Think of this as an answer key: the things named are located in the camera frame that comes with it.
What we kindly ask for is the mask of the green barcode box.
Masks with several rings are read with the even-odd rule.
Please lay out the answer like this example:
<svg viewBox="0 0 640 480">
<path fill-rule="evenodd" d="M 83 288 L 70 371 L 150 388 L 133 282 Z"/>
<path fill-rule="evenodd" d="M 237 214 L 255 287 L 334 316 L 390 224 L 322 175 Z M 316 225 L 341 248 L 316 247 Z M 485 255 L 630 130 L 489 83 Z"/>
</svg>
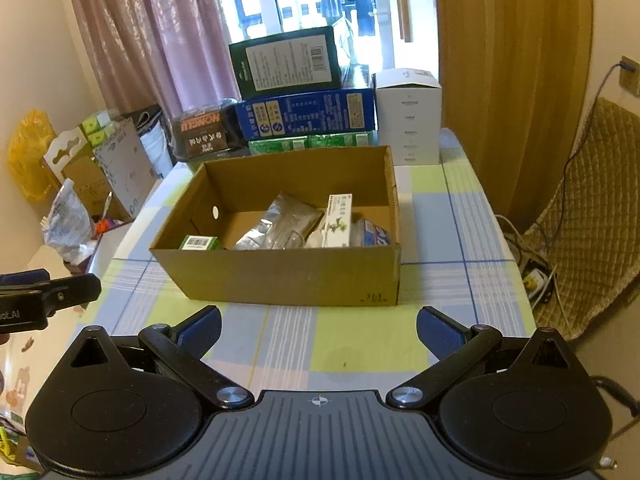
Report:
<svg viewBox="0 0 640 480">
<path fill-rule="evenodd" d="M 180 244 L 180 250 L 194 250 L 194 252 L 210 252 L 221 248 L 216 236 L 187 235 Z"/>
</svg>

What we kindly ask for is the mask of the blue white gum container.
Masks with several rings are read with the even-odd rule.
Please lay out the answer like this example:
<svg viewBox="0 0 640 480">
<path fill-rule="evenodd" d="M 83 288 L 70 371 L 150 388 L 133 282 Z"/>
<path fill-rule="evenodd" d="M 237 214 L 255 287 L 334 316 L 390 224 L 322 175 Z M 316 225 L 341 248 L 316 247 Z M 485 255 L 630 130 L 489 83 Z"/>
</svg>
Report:
<svg viewBox="0 0 640 480">
<path fill-rule="evenodd" d="M 356 240 L 358 246 L 362 247 L 380 247 L 390 244 L 390 234 L 386 229 L 377 226 L 375 223 L 365 218 L 359 219 L 357 222 L 358 235 Z"/>
</svg>

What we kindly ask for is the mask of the silver foil pouch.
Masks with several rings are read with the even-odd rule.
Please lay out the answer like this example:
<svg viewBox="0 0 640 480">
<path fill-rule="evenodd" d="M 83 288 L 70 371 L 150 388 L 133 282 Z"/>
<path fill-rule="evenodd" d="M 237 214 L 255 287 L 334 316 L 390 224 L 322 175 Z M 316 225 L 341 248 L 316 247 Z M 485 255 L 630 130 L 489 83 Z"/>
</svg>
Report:
<svg viewBox="0 0 640 480">
<path fill-rule="evenodd" d="M 280 193 L 233 250 L 283 250 L 303 248 L 322 211 L 286 193 Z"/>
</svg>

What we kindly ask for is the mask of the white ointment box green bird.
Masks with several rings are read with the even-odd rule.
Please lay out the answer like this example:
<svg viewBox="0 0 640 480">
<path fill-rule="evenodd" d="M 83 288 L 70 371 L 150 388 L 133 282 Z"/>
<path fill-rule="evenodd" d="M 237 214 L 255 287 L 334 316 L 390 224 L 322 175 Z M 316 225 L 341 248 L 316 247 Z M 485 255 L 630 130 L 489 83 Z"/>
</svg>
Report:
<svg viewBox="0 0 640 480">
<path fill-rule="evenodd" d="M 323 248 L 345 248 L 349 246 L 352 228 L 352 194 L 329 196 L 322 229 Z"/>
</svg>

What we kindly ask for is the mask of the white plastic spoon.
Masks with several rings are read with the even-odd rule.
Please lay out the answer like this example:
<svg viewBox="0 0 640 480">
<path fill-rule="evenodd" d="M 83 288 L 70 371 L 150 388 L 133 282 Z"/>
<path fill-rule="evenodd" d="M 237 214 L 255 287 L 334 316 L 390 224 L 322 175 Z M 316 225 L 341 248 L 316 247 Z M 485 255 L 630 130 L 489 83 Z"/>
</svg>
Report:
<svg viewBox="0 0 640 480">
<path fill-rule="evenodd" d="M 306 239 L 306 248 L 322 248 L 324 244 L 324 229 L 316 229 Z"/>
</svg>

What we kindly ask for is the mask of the plaid tablecloth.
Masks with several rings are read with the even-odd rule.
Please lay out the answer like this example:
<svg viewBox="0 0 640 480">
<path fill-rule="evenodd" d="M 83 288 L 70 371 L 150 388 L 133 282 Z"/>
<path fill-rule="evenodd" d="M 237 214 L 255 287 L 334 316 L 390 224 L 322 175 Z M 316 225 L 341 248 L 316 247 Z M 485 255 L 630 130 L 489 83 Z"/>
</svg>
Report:
<svg viewBox="0 0 640 480">
<path fill-rule="evenodd" d="M 114 335 L 174 324 L 200 308 L 150 253 L 160 226 L 189 183 L 175 166 L 128 226 L 101 275 L 102 292 L 79 318 Z M 391 308 L 221 306 L 224 327 L 206 362 L 235 382 L 266 389 L 387 391 L 434 361 L 416 336 L 416 315 L 432 306 L 463 325 L 506 336 L 535 321 L 488 200 L 454 134 L 440 135 L 440 161 L 398 167 L 401 267 Z"/>
</svg>

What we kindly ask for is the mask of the cardboard hanger package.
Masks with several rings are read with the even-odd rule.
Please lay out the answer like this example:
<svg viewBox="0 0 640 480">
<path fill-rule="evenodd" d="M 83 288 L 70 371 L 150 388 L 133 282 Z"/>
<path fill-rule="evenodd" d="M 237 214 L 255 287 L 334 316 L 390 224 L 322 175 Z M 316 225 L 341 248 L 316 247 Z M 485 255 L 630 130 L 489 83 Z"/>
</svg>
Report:
<svg viewBox="0 0 640 480">
<path fill-rule="evenodd" d="M 55 177 L 70 179 L 81 203 L 91 217 L 119 219 L 115 192 L 93 155 L 91 144 L 76 127 L 60 133 L 43 156 Z"/>
</svg>

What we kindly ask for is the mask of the yellow plastic bag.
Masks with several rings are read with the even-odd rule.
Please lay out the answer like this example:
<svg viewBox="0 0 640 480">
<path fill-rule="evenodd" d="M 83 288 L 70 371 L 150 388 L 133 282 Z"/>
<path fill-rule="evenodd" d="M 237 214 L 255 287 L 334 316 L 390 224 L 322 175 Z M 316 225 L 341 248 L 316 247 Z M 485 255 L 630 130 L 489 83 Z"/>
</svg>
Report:
<svg viewBox="0 0 640 480">
<path fill-rule="evenodd" d="M 29 203 L 43 203 L 58 188 L 58 179 L 44 161 L 54 139 L 49 117 L 42 110 L 28 112 L 11 136 L 6 163 Z"/>
</svg>

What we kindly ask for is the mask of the white printed paper bag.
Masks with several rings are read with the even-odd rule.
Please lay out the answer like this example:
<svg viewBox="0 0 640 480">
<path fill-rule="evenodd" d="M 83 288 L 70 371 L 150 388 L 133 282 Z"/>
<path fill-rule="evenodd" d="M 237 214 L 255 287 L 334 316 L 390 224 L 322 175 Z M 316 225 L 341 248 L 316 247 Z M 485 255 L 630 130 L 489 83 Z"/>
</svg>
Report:
<svg viewBox="0 0 640 480">
<path fill-rule="evenodd" d="M 93 150 L 115 196 L 131 218 L 136 218 L 152 191 L 157 175 L 131 119 Z"/>
</svg>

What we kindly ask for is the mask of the green tissue boxes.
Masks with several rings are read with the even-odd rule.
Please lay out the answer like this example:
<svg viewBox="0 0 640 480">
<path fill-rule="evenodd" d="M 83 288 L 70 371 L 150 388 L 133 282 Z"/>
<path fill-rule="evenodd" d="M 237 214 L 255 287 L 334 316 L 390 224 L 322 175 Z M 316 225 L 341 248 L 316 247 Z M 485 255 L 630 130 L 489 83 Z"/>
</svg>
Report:
<svg viewBox="0 0 640 480">
<path fill-rule="evenodd" d="M 79 127 L 91 147 L 98 148 L 115 133 L 118 121 L 108 110 L 102 110 L 86 118 Z"/>
</svg>

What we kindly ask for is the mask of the brown quilted chair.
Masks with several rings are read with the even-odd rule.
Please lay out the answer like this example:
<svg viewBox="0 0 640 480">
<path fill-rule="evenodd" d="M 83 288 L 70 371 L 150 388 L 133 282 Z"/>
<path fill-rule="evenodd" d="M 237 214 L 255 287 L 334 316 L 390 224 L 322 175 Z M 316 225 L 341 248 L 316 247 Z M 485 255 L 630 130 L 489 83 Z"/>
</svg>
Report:
<svg viewBox="0 0 640 480">
<path fill-rule="evenodd" d="M 639 285 L 639 117 L 597 100 L 586 142 L 525 233 L 555 270 L 558 290 L 534 307 L 539 326 L 577 339 Z"/>
</svg>

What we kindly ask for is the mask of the brown cardboard box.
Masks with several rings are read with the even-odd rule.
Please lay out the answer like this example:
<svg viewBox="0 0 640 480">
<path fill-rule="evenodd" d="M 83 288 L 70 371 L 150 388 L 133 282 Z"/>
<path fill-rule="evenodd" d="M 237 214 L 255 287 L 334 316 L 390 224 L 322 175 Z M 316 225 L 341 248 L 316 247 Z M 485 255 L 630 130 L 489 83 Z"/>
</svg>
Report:
<svg viewBox="0 0 640 480">
<path fill-rule="evenodd" d="M 386 146 L 229 158 L 194 174 L 150 251 L 195 300 L 388 307 L 398 220 Z"/>
</svg>

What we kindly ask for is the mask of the dark Hongli food box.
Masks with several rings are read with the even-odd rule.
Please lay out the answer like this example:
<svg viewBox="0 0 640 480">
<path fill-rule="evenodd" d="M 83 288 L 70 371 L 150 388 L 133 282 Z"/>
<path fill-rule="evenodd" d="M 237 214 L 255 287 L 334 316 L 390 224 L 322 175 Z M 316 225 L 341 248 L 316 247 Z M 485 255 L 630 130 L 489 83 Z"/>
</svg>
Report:
<svg viewBox="0 0 640 480">
<path fill-rule="evenodd" d="M 246 147 L 235 99 L 223 99 L 172 118 L 172 152 L 180 162 Z"/>
</svg>

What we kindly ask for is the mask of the white carton box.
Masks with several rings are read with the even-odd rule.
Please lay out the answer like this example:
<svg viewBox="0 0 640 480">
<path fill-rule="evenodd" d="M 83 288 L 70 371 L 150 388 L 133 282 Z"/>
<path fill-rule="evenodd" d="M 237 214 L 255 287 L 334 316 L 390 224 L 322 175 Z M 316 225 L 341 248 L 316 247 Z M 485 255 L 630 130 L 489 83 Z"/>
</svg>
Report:
<svg viewBox="0 0 640 480">
<path fill-rule="evenodd" d="M 396 166 L 439 163 L 442 87 L 428 70 L 391 68 L 373 76 L 378 143 Z"/>
</svg>

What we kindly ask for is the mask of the wall power socket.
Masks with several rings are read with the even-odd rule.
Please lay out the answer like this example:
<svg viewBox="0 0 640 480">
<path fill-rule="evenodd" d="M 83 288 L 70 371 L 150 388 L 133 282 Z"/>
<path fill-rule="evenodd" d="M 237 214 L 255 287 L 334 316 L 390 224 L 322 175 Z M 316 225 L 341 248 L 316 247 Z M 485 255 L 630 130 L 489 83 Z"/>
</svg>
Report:
<svg viewBox="0 0 640 480">
<path fill-rule="evenodd" d="M 640 96 L 640 64 L 623 55 L 620 58 L 620 86 L 636 98 Z"/>
</svg>

